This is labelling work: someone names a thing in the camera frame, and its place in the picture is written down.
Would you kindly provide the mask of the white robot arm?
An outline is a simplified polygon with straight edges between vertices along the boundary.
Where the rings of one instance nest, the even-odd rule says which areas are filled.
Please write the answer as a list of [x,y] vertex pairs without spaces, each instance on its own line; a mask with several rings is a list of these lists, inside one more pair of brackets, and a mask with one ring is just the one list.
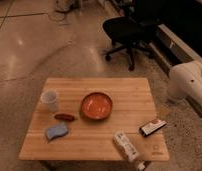
[[173,66],[169,71],[168,98],[180,101],[187,96],[202,107],[202,60]]

